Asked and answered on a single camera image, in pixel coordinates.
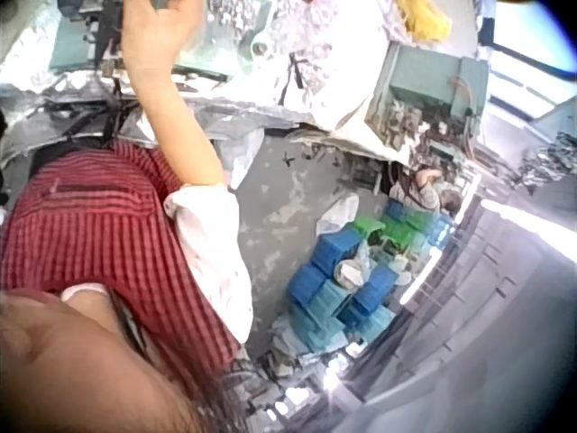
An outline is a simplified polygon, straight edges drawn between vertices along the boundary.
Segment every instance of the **white cloth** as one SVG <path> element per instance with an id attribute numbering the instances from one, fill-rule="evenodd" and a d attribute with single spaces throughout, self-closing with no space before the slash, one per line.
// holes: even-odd
<path id="1" fill-rule="evenodd" d="M 240 344 L 252 326 L 251 279 L 238 247 L 239 208 L 223 185 L 186 186 L 164 202 L 174 219 L 188 268 L 216 314 Z M 97 283 L 81 284 L 62 292 L 62 300 L 81 290 L 103 292 Z"/>

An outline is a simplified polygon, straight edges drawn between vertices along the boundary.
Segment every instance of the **gray floor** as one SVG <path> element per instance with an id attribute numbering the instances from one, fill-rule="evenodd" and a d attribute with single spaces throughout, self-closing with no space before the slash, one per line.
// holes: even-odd
<path id="1" fill-rule="evenodd" d="M 285 153 L 288 159 L 295 158 L 290 167 L 283 161 Z M 311 161 L 303 153 L 310 150 L 267 138 L 236 194 L 241 208 L 239 245 L 252 277 L 255 319 L 247 349 L 253 356 L 269 348 L 267 331 L 287 306 L 290 277 L 312 253 L 317 219 L 349 191 L 337 182 L 343 173 L 340 152 L 321 151 Z M 30 157 L 17 157 L 5 170 L 9 208 L 28 179 L 29 164 Z M 357 192 L 358 215 L 382 212 L 386 196 L 374 197 L 367 189 Z"/>

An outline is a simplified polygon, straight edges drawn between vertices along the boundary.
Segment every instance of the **person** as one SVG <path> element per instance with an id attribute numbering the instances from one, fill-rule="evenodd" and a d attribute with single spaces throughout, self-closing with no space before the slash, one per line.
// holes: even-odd
<path id="1" fill-rule="evenodd" d="M 435 214 L 443 210 L 455 218 L 461 209 L 463 196 L 451 189 L 444 189 L 439 194 L 433 182 L 442 177 L 443 172 L 436 169 L 423 169 L 414 176 L 407 175 L 399 162 L 387 162 L 380 190 L 409 209 Z"/>
<path id="2" fill-rule="evenodd" d="M 35 155 L 0 252 L 3 432 L 245 429 L 221 381 L 252 325 L 239 207 L 170 79 L 203 3 L 124 1 L 124 63 L 159 149 Z"/>

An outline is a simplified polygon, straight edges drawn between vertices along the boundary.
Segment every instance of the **machine part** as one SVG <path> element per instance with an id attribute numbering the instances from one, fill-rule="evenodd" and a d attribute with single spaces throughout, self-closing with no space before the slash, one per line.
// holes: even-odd
<path id="1" fill-rule="evenodd" d="M 123 29 L 122 0 L 104 0 L 103 10 L 98 19 L 94 67 L 98 69 L 105 54 L 116 57 L 120 50 Z"/>
<path id="2" fill-rule="evenodd" d="M 58 0 L 58 8 L 62 16 L 71 19 L 78 16 L 83 3 L 84 0 Z"/>

